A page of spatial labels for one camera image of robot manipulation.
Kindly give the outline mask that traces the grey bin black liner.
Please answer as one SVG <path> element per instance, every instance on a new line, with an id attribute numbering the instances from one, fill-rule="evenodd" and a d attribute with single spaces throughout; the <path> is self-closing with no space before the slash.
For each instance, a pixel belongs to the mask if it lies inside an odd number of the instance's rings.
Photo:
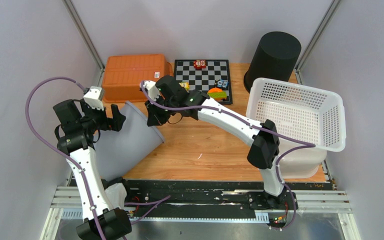
<path id="1" fill-rule="evenodd" d="M 107 181 L 124 176 L 165 142 L 161 132 L 148 126 L 148 117 L 131 102 L 127 101 L 120 113 L 126 116 L 122 129 L 102 131 L 94 144 L 98 173 Z"/>

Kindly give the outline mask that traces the black ribbed bin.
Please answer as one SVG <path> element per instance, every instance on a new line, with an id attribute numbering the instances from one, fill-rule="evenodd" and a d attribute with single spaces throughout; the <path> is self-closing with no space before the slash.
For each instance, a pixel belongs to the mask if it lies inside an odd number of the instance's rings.
<path id="1" fill-rule="evenodd" d="M 300 41 L 289 33 L 272 31 L 263 35 L 243 77 L 246 91 L 251 91 L 257 78 L 287 82 L 295 68 L 301 50 Z"/>

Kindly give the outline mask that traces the large white plastic tub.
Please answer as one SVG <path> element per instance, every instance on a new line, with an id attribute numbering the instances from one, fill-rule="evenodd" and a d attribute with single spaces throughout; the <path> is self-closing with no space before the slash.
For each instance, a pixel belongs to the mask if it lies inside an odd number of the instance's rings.
<path id="1" fill-rule="evenodd" d="M 311 178 L 326 156 L 326 150 L 315 147 L 294 150 L 279 162 L 280 173 L 284 179 Z"/>

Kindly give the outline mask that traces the orange plastic tub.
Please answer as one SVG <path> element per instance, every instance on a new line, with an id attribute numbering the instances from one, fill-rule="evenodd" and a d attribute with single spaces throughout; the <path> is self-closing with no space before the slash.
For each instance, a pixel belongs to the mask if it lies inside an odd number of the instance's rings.
<path id="1" fill-rule="evenodd" d="M 158 81 L 173 76 L 173 67 L 163 54 L 110 56 L 107 59 L 102 88 L 107 103 L 144 102 L 141 81 Z"/>

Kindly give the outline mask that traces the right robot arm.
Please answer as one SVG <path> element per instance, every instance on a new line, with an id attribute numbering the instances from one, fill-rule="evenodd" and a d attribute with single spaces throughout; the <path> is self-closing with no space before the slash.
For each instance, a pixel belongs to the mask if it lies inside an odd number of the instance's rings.
<path id="1" fill-rule="evenodd" d="M 252 205 L 265 209 L 290 206 L 289 195 L 276 162 L 279 159 L 280 140 L 275 123 L 260 122 L 240 115 L 200 90 L 186 90 L 172 76 L 166 75 L 157 82 L 146 80 L 140 84 L 146 96 L 149 126 L 161 126 L 177 113 L 215 125 L 240 139 L 249 151 L 246 159 L 259 169 L 263 178 L 261 202 L 254 197 Z"/>

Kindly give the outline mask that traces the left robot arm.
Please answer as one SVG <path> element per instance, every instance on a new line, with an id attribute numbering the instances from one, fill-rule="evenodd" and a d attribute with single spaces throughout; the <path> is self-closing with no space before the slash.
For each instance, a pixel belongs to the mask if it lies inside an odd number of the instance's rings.
<path id="1" fill-rule="evenodd" d="M 124 207 L 133 201 L 133 193 L 122 177 L 112 181 L 101 179 L 98 172 L 95 133 L 122 129 L 126 117 L 117 105 L 111 105 L 111 117 L 105 108 L 93 109 L 84 99 L 62 101 L 53 110 L 60 121 L 54 134 L 56 148 L 65 154 L 72 168 L 82 202 L 83 223 L 76 227 L 82 240 L 125 239 L 132 225 Z"/>

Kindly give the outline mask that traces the white perforated basket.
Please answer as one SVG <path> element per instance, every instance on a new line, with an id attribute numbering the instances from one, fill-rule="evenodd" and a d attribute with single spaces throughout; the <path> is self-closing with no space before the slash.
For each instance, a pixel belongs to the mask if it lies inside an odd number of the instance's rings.
<path id="1" fill-rule="evenodd" d="M 257 78 L 250 90 L 246 116 L 261 122 L 270 120 L 279 134 L 312 143 L 317 149 L 341 152 L 346 146 L 343 100 L 332 91 Z"/>

